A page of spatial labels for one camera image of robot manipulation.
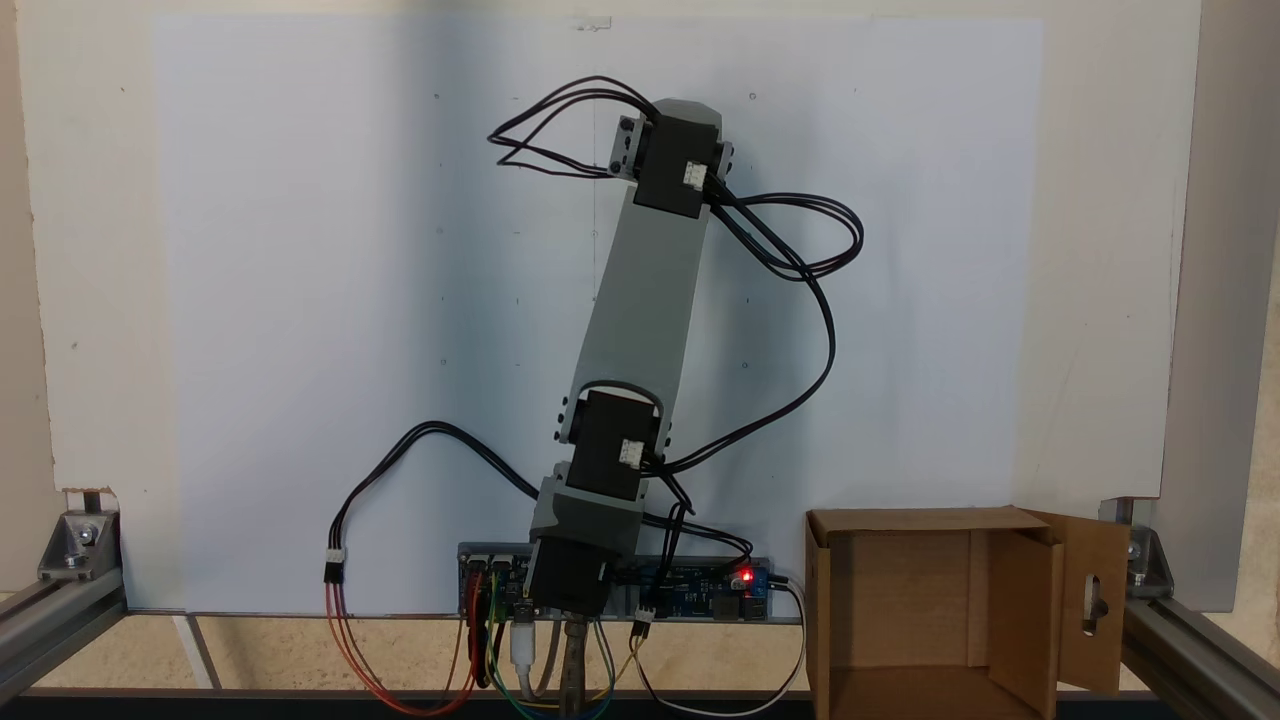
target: red wire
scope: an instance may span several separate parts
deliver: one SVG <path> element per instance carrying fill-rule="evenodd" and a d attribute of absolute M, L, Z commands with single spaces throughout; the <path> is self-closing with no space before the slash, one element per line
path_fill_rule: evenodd
<path fill-rule="evenodd" d="M 472 580 L 467 587 L 470 618 L 475 618 L 476 614 L 476 598 L 479 597 L 479 577 Z M 360 682 L 369 688 L 369 692 L 374 694 L 378 700 L 389 707 L 398 710 L 406 715 L 413 715 L 416 717 L 439 717 L 442 715 L 448 715 L 457 710 L 471 697 L 475 689 L 475 665 L 479 661 L 479 650 L 476 647 L 476 634 L 472 632 L 470 634 L 470 648 L 471 648 L 471 671 L 467 674 L 467 682 L 463 684 L 462 691 L 454 697 L 448 705 L 438 707 L 434 710 L 422 710 L 417 707 L 410 707 L 402 703 L 396 696 L 392 694 L 381 680 L 374 674 L 372 669 L 369 666 L 369 661 L 365 660 L 362 652 L 360 652 L 360 646 L 356 643 L 355 633 L 349 626 L 349 616 L 347 614 L 347 598 L 342 589 L 342 585 L 325 584 L 325 619 L 329 623 L 329 632 L 333 634 L 334 643 L 342 652 L 343 659 L 347 665 L 356 673 Z M 458 638 L 461 639 L 461 626 L 458 630 Z M 449 679 L 445 682 L 445 693 L 448 693 L 449 685 L 453 683 L 453 673 L 458 662 L 458 642 L 453 643 L 453 662 L 449 665 Z"/>

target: robotic arm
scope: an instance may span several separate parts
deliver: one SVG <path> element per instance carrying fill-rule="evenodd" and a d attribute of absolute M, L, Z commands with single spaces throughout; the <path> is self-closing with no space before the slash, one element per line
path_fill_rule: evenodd
<path fill-rule="evenodd" d="M 710 217 L 708 173 L 732 146 L 719 113 L 660 100 L 653 120 L 623 117 L 609 173 L 632 181 L 556 438 L 573 459 L 543 479 L 525 591 L 538 606 L 588 618 L 604 609 L 620 560 L 635 552 L 648 480 L 680 389 L 694 286 Z"/>

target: box handle hole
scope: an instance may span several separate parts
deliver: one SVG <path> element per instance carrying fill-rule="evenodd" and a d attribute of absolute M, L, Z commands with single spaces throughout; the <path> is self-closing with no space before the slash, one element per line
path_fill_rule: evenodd
<path fill-rule="evenodd" d="M 1098 632 L 1098 620 L 1107 616 L 1111 609 L 1102 600 L 1102 583 L 1097 575 L 1084 577 L 1084 618 L 1080 629 L 1091 638 Z"/>

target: circuit board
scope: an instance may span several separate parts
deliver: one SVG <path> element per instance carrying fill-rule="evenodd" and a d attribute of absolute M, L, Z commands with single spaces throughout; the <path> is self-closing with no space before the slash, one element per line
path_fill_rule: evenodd
<path fill-rule="evenodd" d="M 458 614 L 466 616 L 467 580 L 476 570 L 498 578 L 499 619 L 506 619 L 524 598 L 531 544 L 462 543 L 458 546 Z M 659 557 L 637 556 L 617 569 L 613 591 L 603 618 L 626 620 L 635 616 L 641 593 L 658 570 Z M 659 588 L 658 619 L 716 623 L 765 621 L 771 616 L 769 564 L 751 565 L 724 574 L 721 569 L 731 557 L 677 556 Z"/>

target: white connector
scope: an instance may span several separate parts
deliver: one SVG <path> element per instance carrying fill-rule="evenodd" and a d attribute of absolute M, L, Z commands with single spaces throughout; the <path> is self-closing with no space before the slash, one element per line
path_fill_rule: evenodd
<path fill-rule="evenodd" d="M 623 439 L 622 450 L 618 452 L 618 462 L 631 468 L 632 470 L 640 469 L 640 460 L 644 457 L 644 443 L 637 439 Z"/>
<path fill-rule="evenodd" d="M 690 160 L 685 164 L 685 184 L 694 190 L 701 190 L 707 182 L 707 165 Z"/>
<path fill-rule="evenodd" d="M 520 694 L 525 700 L 536 700 L 532 682 L 529 674 L 534 670 L 536 660 L 535 633 L 532 623 L 512 623 L 507 633 L 507 647 L 511 648 L 511 664 L 516 666 L 516 678 L 520 680 Z"/>
<path fill-rule="evenodd" d="M 516 666 L 516 674 L 529 674 L 534 667 L 534 624 L 512 623 L 507 633 L 507 643 L 511 647 L 511 664 Z"/>

